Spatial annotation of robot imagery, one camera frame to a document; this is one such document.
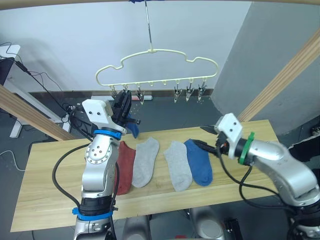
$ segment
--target gray sock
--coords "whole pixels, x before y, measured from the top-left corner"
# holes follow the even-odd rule
[[[168,163],[174,189],[177,192],[186,190],[192,183],[186,146],[181,142],[172,141],[170,147],[163,154]]]
[[[136,145],[132,175],[132,185],[136,188],[142,188],[150,182],[158,151],[159,142],[153,137]]]

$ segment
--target blue strap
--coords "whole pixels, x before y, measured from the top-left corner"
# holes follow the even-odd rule
[[[105,135],[109,135],[109,136],[112,136],[114,137],[115,139],[117,140],[120,140],[121,139],[121,132],[113,132],[113,131],[108,131],[108,130],[95,130],[93,132],[94,134],[105,134]]]
[[[111,217],[113,214],[113,211],[110,211],[108,213],[104,213],[101,215],[97,215],[97,216],[83,216],[80,214],[79,209],[77,207],[75,207],[74,209],[72,209],[72,214],[77,215],[78,218],[82,221],[96,221],[96,220],[106,219],[106,218]]]

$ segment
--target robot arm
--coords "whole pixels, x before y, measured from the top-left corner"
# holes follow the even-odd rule
[[[80,208],[77,214],[73,240],[115,240],[108,229],[113,227],[112,214],[115,204],[115,167],[119,141],[127,133],[128,122],[140,121],[128,117],[131,108],[131,92],[123,90],[109,102],[87,99],[82,105],[89,120],[98,127],[88,145],[84,158]]]
[[[295,207],[307,206],[320,200],[316,176],[302,162],[293,158],[287,148],[278,142],[242,138],[242,126],[228,113],[214,126],[228,142],[228,157],[239,158],[243,165],[253,165],[268,175],[282,200]]]
[[[243,128],[232,113],[222,116],[214,126],[201,128],[218,137],[216,147],[194,140],[200,148],[238,158],[239,164],[255,166],[272,179],[282,201],[295,212],[288,213],[292,224],[289,231],[297,229],[295,239],[320,239],[320,188],[306,165],[278,142],[255,140],[253,132],[248,139],[242,138]]]

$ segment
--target gray wall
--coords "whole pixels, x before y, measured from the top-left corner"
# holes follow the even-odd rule
[[[214,88],[217,109],[239,115],[319,27],[319,6],[254,2]],[[282,134],[318,115],[319,58],[253,120],[269,119]]]

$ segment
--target green ring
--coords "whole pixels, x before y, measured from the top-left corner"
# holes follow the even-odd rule
[[[255,133],[252,131],[247,139],[247,141],[245,142],[245,145],[243,147],[241,156],[239,157],[238,163],[241,165],[244,165],[245,162],[245,158],[247,156],[248,150],[250,148],[250,145],[252,143],[252,141],[255,139]]]

